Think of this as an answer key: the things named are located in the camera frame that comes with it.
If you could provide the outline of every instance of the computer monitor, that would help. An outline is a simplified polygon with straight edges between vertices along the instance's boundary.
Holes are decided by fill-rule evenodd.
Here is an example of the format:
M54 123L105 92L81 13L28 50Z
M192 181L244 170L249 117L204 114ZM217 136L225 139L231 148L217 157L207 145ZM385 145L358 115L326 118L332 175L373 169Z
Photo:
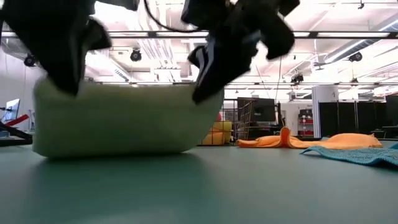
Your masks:
M12 121L17 119L18 110L19 110L19 99L11 100L6 103L6 110L4 112L4 116L2 118L2 122Z
M267 98L238 98L238 108L245 104L252 102L251 121L257 122L274 122L275 115L275 100Z
M386 109L388 120L398 125L398 95L386 96Z

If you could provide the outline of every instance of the white wall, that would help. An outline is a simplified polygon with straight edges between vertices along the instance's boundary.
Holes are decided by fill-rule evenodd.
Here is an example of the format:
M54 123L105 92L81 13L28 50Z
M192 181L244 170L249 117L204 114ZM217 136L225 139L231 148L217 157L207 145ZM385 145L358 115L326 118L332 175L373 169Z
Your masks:
M6 102L21 99L18 116L29 115L33 109L32 90L35 82L44 74L40 68L28 68L23 61L5 54L0 49L0 107L5 107ZM25 121L17 127L21 130L28 129Z
M288 102L281 103L280 110L286 111L286 126L290 128L292 135L298 135L300 110L312 109L312 102Z

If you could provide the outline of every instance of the orange towel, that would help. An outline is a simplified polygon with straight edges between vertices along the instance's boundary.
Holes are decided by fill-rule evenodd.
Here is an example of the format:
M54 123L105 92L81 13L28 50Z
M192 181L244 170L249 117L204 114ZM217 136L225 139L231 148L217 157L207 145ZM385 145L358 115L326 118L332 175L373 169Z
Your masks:
M382 148L382 144L372 135L345 133L337 134L325 141L301 141L290 136L289 128L282 128L280 136L264 136L254 141L237 140L239 147L306 149L322 146L327 149L361 149L365 147Z

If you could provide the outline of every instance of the black panel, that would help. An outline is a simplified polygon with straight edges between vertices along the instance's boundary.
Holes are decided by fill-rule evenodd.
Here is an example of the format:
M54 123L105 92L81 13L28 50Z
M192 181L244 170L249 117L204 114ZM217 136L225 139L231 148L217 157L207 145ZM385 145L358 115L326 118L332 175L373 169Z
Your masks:
M357 102L358 132L370 134L377 128L376 114L373 102Z
M253 110L254 121L276 121L274 99L255 99Z
M338 103L338 133L356 133L355 103Z
M386 96L387 117L392 125L398 125L398 96Z
M383 126L392 126L392 121L387 116L387 105L385 103L374 103L376 128L381 129Z
M334 136L337 129L337 103L319 103L321 137Z

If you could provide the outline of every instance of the table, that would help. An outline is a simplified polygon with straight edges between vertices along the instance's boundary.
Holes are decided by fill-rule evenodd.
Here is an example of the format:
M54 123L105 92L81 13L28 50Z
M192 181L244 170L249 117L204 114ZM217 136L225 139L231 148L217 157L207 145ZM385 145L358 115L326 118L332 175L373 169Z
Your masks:
M398 171L301 150L48 161L0 149L0 223L397 223Z

